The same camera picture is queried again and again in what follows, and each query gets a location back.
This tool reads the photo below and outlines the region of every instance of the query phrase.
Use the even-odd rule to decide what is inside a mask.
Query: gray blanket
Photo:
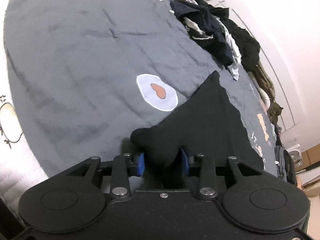
[[[159,123],[214,70],[252,147],[277,175],[272,128],[250,78],[240,69],[234,81],[169,10],[169,0],[9,1],[4,40],[12,97],[48,176],[90,156],[134,153],[131,132]],[[150,99],[139,77],[167,86],[168,103]]]

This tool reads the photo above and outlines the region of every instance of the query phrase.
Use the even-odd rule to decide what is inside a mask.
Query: heart shape
[[[165,99],[167,97],[167,93],[165,89],[162,86],[159,86],[157,84],[152,83],[151,87],[153,88],[154,91],[156,91],[157,96],[161,99]]]

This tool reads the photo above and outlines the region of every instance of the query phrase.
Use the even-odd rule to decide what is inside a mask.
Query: white wall
[[[320,143],[320,0],[242,0],[280,51],[303,108],[303,120],[282,134],[302,151]]]

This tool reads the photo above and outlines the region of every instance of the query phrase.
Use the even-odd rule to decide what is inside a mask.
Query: screw
[[[216,193],[216,191],[211,187],[203,187],[200,189],[200,194],[204,196],[212,196]]]
[[[123,196],[128,193],[128,190],[125,187],[115,187],[112,190],[112,193],[117,196]]]
[[[167,197],[169,197],[169,195],[168,195],[167,193],[161,193],[161,194],[160,194],[160,197],[162,197],[162,198],[167,198]]]

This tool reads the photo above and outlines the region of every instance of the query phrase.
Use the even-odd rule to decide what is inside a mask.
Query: white mattress
[[[0,44],[0,96],[6,96],[6,101],[0,102],[0,107],[7,102],[14,105],[10,92],[3,42],[3,22],[8,1],[0,0],[0,22],[2,23],[0,28],[2,40]],[[17,143],[11,143],[11,149],[4,140],[4,135],[0,136],[0,198],[13,214],[19,218],[18,202],[21,195],[27,189],[46,180],[48,177],[34,157],[24,135],[21,136]]]

